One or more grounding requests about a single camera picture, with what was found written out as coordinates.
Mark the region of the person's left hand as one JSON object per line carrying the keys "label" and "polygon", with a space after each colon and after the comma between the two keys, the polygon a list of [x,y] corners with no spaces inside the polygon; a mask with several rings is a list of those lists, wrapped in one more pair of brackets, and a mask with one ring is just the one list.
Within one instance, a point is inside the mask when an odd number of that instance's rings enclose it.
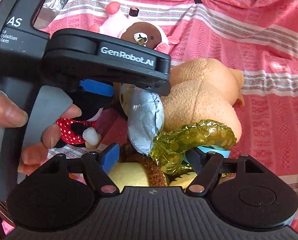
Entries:
{"label": "person's left hand", "polygon": [[[28,121],[28,114],[0,92],[0,127],[18,128]],[[30,145],[21,152],[18,172],[29,175],[47,159],[48,151],[60,140],[61,131],[57,124],[45,129],[41,142]]]}

